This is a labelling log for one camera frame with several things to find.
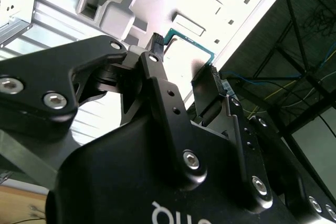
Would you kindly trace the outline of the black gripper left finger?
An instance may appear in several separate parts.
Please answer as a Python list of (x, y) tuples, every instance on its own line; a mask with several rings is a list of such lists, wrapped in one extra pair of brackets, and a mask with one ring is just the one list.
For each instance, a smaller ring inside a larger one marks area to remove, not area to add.
[(176, 85), (159, 55), (137, 55), (109, 36), (1, 62), (1, 155), (40, 185), (54, 189), (64, 160), (78, 148), (70, 127), (80, 106), (117, 92), (126, 99), (125, 120), (139, 112), (162, 129), (163, 158), (180, 181), (193, 188), (207, 175), (184, 152), (194, 138)]

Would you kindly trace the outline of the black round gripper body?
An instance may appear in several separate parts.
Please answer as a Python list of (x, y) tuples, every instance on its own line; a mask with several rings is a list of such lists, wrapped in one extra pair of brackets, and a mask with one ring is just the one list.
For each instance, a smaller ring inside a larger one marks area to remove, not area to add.
[(208, 168), (197, 188), (180, 189), (168, 169), (162, 131), (144, 117), (66, 159), (47, 197), (47, 223), (291, 223), (278, 198), (261, 213), (248, 211), (227, 138), (192, 129), (192, 149)]

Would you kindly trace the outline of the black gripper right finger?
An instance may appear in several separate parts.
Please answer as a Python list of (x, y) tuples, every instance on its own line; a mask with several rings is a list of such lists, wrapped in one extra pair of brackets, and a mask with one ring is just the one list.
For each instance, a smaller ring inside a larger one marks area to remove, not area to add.
[(228, 95), (216, 68), (204, 66), (192, 80), (201, 125), (227, 138), (229, 211), (233, 223), (335, 223), (335, 204), (306, 162), (285, 145), (267, 122), (244, 116)]

